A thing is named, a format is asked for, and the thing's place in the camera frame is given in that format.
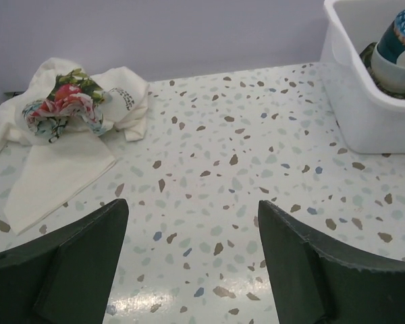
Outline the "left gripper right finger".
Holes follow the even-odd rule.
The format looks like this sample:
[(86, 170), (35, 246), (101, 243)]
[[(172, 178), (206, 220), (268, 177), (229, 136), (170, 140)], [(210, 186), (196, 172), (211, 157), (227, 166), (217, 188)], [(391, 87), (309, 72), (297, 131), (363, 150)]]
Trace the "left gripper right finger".
[(357, 249), (258, 207), (261, 243), (280, 323), (405, 323), (405, 262)]

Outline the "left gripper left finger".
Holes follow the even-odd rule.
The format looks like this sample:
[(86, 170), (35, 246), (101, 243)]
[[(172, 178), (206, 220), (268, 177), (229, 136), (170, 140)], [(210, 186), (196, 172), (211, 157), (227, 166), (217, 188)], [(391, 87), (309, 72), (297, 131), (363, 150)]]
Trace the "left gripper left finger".
[(0, 252), (0, 323), (102, 323), (128, 215), (115, 199)]

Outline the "cream bowl blue pattern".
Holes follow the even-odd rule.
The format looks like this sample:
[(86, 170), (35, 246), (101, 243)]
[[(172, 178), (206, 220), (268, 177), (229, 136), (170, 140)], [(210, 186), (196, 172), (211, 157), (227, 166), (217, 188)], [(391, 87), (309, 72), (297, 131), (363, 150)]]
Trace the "cream bowl blue pattern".
[(392, 92), (405, 93), (405, 50), (397, 56), (383, 41), (379, 41), (371, 57), (376, 79)]

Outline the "black floral square plate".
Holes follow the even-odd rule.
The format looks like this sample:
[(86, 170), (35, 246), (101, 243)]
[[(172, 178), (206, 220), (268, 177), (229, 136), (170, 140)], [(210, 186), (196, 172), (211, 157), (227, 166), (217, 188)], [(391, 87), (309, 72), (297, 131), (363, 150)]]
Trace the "black floral square plate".
[(373, 50), (375, 49), (377, 43), (373, 42), (370, 43), (359, 55), (364, 66), (366, 67), (369, 75), (372, 77), (373, 82), (375, 83), (375, 85), (377, 86), (377, 88), (385, 93), (386, 95), (393, 97), (395, 99), (401, 99), (401, 100), (405, 100), (405, 93), (399, 93), (399, 92), (392, 92), (388, 89), (386, 89), (381, 83), (380, 81), (378, 81), (378, 79), (375, 77), (375, 74), (373, 73), (373, 69), (371, 67), (371, 58), (372, 58), (372, 53)]

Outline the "blue patterned small bowl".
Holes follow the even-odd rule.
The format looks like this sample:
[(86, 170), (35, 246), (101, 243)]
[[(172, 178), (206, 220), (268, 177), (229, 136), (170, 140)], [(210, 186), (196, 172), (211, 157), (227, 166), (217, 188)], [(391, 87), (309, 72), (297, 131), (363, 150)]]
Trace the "blue patterned small bowl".
[(384, 32), (377, 50), (386, 60), (405, 67), (405, 9), (395, 17)]

